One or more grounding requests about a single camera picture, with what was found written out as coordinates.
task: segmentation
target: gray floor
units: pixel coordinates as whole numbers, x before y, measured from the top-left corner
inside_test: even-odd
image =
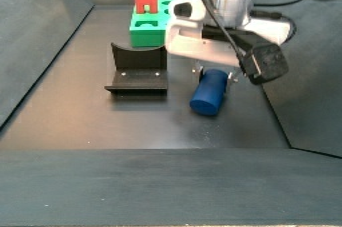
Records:
[[[109,44],[129,47],[131,9],[92,11],[2,130],[0,149],[287,148],[263,91],[243,77],[218,116],[191,111],[192,60],[169,56],[167,96],[104,90],[115,70]]]
[[[340,225],[342,162],[287,148],[259,87],[197,116],[169,57],[165,97],[104,90],[128,19],[93,10],[1,132],[0,225]]]

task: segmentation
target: black bracket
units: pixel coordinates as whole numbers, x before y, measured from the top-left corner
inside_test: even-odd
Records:
[[[164,46],[131,50],[113,43],[115,75],[112,85],[104,88],[117,91],[167,91],[167,51]]]

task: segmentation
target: green block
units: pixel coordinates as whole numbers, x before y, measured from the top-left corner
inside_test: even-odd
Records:
[[[132,47],[156,47],[164,45],[165,26],[169,19],[171,0],[157,0],[157,13],[137,14],[133,8],[129,34]]]

